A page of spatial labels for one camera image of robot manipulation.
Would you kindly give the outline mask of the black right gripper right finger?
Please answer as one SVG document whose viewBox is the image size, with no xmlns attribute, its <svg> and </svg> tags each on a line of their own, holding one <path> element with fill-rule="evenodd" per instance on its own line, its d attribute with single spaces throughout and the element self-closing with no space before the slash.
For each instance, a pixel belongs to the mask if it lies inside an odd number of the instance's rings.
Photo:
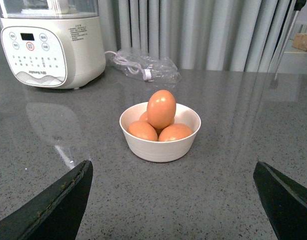
<svg viewBox="0 0 307 240">
<path fill-rule="evenodd" d="M 307 240 L 307 188 L 261 161 L 253 179 L 277 239 Z"/>
</svg>

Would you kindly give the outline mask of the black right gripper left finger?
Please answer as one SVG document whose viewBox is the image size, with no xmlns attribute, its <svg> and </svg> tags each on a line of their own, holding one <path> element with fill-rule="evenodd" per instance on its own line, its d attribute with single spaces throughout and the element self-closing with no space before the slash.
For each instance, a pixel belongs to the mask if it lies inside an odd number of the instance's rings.
<svg viewBox="0 0 307 240">
<path fill-rule="evenodd" d="M 93 164 L 82 161 L 0 221 L 0 240 L 74 240 L 85 213 Z"/>
</svg>

